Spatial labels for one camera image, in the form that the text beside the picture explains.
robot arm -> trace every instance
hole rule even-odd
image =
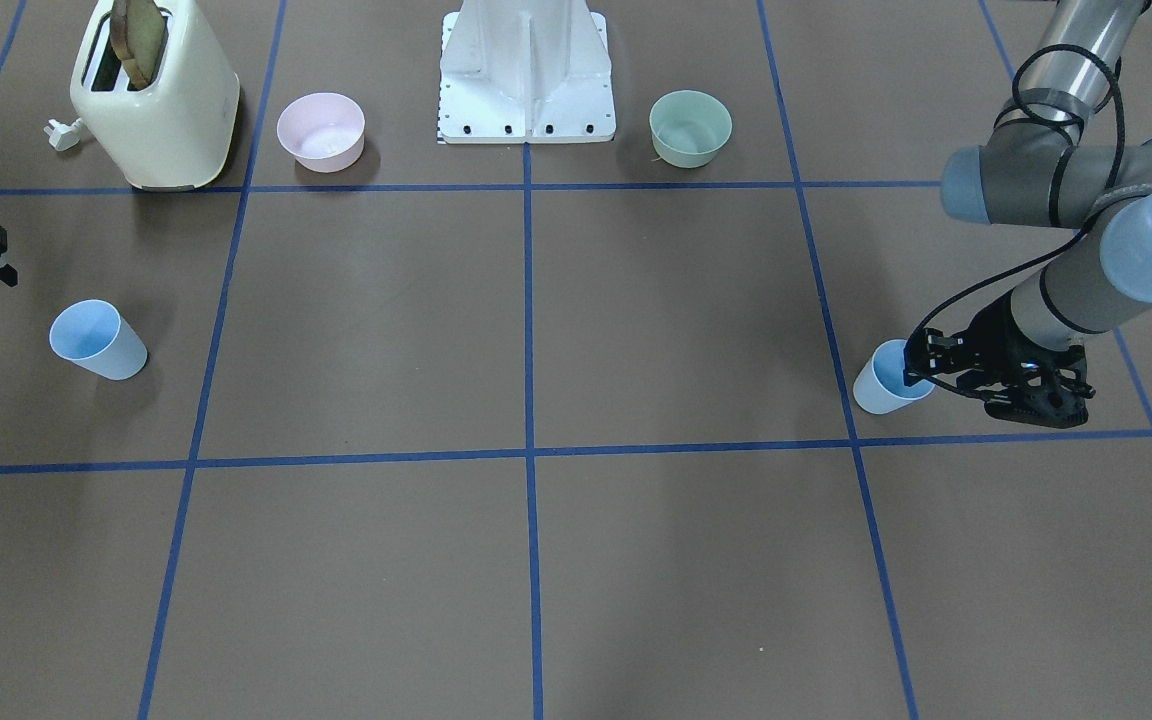
[[[1087,420],[1094,392],[1082,341],[1152,306],[1152,138],[1124,146],[1116,81],[1107,77],[1147,8],[1146,0],[1062,1],[1043,50],[1016,73],[987,145],[947,164],[941,192],[952,217],[1079,234],[965,331],[947,338],[924,320],[905,343],[909,386],[932,379],[999,419],[1055,429]],[[1119,145],[1079,146],[1107,92]],[[955,386],[937,380],[956,373]]]

